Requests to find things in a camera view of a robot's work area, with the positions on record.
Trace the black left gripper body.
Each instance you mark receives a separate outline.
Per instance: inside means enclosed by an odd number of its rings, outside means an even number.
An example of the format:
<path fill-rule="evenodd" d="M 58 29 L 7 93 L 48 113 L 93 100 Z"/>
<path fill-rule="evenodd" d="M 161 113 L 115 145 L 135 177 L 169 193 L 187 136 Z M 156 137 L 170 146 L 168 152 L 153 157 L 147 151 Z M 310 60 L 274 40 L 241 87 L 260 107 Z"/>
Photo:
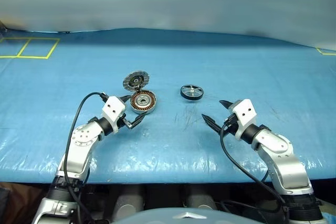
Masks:
<path fill-rule="evenodd" d="M 124 127 L 124 126 L 126 126 L 128 129 L 132 128 L 131 122 L 128 121 L 125 117 L 126 117 L 126 115 L 123 115 L 117 120 L 117 127 L 119 129 Z"/>

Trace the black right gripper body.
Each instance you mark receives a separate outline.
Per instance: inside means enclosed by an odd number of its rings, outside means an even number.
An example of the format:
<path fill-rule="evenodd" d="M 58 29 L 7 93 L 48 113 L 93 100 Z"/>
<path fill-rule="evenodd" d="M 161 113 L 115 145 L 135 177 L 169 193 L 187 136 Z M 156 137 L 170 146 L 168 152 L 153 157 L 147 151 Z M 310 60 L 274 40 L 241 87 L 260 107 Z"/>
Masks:
<path fill-rule="evenodd" d="M 225 121 L 224 121 L 224 133 L 223 135 L 226 136 L 228 134 L 235 135 L 238 130 L 238 118 L 236 114 L 231 114 Z"/>

